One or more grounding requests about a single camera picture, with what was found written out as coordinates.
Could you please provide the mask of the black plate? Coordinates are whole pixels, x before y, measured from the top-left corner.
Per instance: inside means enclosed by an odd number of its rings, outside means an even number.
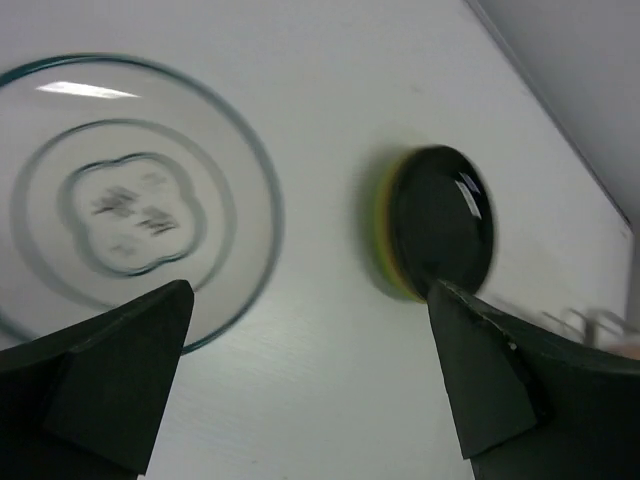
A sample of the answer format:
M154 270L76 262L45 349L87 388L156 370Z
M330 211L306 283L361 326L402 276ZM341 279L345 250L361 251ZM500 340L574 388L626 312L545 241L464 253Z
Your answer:
M425 300L438 280L477 293L495 249L489 191L474 164L447 145L406 157L389 192L388 232L403 277Z

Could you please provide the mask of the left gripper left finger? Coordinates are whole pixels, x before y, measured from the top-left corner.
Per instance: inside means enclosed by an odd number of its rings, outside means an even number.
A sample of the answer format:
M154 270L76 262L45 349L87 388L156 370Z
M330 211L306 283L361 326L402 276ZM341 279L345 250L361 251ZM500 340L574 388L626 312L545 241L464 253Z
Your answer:
M147 472L192 316L169 282L1 353L4 479L137 479Z

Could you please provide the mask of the white plate teal emblem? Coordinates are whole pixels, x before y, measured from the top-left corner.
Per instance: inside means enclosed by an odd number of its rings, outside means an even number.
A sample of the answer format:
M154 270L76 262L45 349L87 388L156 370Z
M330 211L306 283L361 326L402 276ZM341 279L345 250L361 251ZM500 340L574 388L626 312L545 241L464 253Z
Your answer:
M2 72L3 348L184 279L191 353L264 291L283 223L262 142L199 81L106 53Z

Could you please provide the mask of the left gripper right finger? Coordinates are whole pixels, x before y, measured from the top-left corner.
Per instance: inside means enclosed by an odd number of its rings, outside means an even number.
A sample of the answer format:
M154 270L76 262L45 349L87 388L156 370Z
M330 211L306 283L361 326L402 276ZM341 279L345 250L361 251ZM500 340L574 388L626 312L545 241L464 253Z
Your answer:
M444 282L428 300L461 454L477 479L636 479L639 363Z

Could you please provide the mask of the lime green plate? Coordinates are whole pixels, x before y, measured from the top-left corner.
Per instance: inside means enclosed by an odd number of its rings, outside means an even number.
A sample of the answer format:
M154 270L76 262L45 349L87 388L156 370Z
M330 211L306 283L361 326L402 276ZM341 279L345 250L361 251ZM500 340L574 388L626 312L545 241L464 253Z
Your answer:
M426 304L403 277L388 232L389 192L399 166L412 149L406 145L374 147L364 157L354 197L359 255L369 280L384 295L405 303Z

